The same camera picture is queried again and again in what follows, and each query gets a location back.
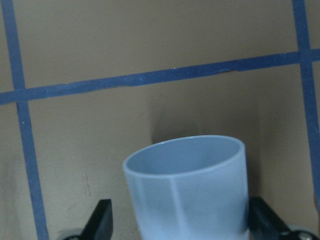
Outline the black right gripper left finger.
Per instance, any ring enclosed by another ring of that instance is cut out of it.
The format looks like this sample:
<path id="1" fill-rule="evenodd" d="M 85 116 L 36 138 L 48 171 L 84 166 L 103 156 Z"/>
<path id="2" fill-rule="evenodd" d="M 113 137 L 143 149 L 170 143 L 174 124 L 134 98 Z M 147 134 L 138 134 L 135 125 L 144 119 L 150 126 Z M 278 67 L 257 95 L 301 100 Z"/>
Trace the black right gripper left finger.
<path id="1" fill-rule="evenodd" d="M 80 240 L 110 240 L 113 235 L 111 199 L 101 199 L 80 234 Z"/>

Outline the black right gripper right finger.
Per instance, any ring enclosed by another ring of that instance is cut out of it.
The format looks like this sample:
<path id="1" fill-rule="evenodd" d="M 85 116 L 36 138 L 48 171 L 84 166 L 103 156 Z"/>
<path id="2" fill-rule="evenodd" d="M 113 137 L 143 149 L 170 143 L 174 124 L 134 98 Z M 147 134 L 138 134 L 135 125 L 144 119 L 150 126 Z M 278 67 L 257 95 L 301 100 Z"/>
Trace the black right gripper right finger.
<path id="1" fill-rule="evenodd" d="M 283 240 L 289 227 L 261 198 L 249 199 L 249 230 L 254 240 Z"/>

